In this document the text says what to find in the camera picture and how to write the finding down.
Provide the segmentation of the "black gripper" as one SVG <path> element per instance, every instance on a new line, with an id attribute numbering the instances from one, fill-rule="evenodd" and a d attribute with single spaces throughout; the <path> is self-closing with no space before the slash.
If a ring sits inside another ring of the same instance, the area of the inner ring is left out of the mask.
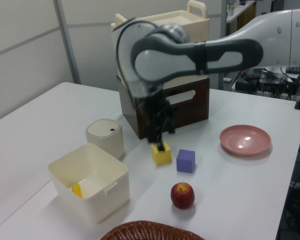
<path id="1" fill-rule="evenodd" d="M 162 133 L 175 133 L 174 111 L 164 96 L 151 96 L 144 100 L 144 112 L 147 116 L 145 132 L 148 142 L 154 144 L 159 151 L 165 151 Z"/>

